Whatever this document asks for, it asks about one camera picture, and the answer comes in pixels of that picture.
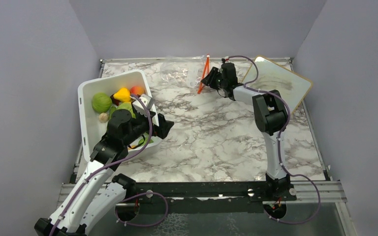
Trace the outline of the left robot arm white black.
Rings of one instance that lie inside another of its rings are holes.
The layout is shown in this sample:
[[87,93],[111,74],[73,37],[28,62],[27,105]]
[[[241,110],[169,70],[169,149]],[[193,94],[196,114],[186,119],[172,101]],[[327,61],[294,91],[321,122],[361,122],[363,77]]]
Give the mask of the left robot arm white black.
[[158,114],[158,125],[153,124],[155,112],[132,115],[116,110],[107,123],[107,131],[95,145],[85,172],[65,201],[49,217],[40,218],[34,229],[39,236],[85,236],[93,225],[114,204],[129,202],[135,195],[135,181],[123,174],[113,177],[105,192],[98,191],[128,156],[128,147],[145,133],[165,139],[174,126]]

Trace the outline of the clear zip bag orange zipper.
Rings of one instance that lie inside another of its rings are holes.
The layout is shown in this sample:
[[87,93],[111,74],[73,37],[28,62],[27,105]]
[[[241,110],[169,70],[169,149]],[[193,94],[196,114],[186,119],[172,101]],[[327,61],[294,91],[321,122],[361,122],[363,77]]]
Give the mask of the clear zip bag orange zipper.
[[167,57],[160,66],[161,84],[171,88],[190,89],[199,93],[201,80],[209,73],[210,55]]

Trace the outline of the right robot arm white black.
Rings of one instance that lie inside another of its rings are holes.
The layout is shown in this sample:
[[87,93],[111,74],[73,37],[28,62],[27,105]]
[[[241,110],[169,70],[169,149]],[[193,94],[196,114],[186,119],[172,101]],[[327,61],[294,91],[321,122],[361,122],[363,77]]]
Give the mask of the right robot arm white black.
[[284,167],[284,135],[290,112],[278,90],[262,91],[238,82],[235,65],[223,63],[213,67],[201,83],[214,90],[222,90],[233,101],[253,107],[254,121],[262,133],[267,155],[265,196],[270,200],[282,197],[290,188],[290,177]]

